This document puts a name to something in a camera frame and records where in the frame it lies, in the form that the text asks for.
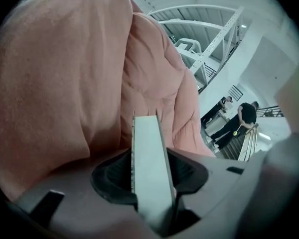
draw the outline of pink fabric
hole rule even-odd
[[[213,156],[191,72],[130,0],[27,0],[0,30],[0,186],[17,198],[67,162],[131,146],[157,110],[167,147]]]

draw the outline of person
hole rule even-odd
[[[252,104],[243,103],[238,107],[237,115],[235,115],[231,120],[229,120],[219,131],[214,133],[212,136],[207,136],[206,140],[208,143],[213,141],[214,151],[218,152],[224,148],[230,140],[234,137],[234,132],[237,131],[237,136],[245,133],[248,129],[251,129],[256,123],[256,111],[259,108],[257,102]]]
[[[206,124],[210,121],[210,119],[213,119],[215,115],[220,111],[220,109],[225,109],[226,102],[233,102],[233,98],[231,96],[229,97],[223,97],[208,113],[206,113],[201,119],[200,124],[203,128],[206,128]]]

